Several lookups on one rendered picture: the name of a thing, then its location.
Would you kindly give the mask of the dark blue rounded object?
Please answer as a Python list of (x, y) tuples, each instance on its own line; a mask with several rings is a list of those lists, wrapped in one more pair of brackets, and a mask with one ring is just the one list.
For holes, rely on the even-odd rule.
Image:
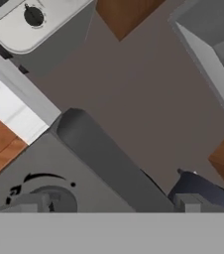
[(179, 179), (168, 193), (170, 201), (174, 201), (177, 194), (192, 193), (200, 194), (212, 204), (224, 207), (224, 189), (213, 184), (206, 178), (194, 172), (178, 169)]

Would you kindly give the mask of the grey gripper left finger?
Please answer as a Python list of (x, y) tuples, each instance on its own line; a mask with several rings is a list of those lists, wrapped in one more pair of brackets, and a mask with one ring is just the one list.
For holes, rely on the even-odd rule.
[(47, 193), (23, 194), (10, 204), (1, 205), (0, 212), (49, 212), (50, 201)]

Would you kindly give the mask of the black round dial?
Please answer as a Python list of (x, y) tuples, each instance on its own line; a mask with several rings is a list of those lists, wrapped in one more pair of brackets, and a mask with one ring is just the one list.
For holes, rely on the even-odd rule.
[(39, 8), (28, 4), (25, 5), (24, 18), (32, 27), (40, 27), (45, 21), (43, 12)]

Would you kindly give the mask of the grey stove knob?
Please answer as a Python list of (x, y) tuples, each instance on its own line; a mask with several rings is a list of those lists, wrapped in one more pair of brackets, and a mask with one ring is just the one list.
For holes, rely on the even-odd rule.
[(47, 198), (44, 212), (77, 212), (75, 196), (63, 187), (44, 186), (33, 190), (32, 194), (41, 194)]

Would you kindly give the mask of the white small appliance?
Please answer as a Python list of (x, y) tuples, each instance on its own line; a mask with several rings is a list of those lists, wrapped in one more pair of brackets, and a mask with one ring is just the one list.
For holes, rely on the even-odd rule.
[[(84, 43), (97, 0), (0, 0), (0, 56), (22, 73), (42, 75)], [(30, 26), (25, 5), (39, 8), (45, 21)]]

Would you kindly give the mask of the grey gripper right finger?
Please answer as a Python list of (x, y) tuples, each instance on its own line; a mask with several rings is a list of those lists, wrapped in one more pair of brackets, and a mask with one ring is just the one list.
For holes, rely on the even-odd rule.
[(173, 201), (176, 210), (180, 212), (224, 213), (224, 206), (211, 203), (200, 194), (196, 193), (177, 193)]

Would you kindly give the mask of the grey white cabinet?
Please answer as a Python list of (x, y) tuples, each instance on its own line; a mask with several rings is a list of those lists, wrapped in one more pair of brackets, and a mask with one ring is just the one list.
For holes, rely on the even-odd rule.
[(184, 0), (168, 21), (224, 108), (224, 0)]

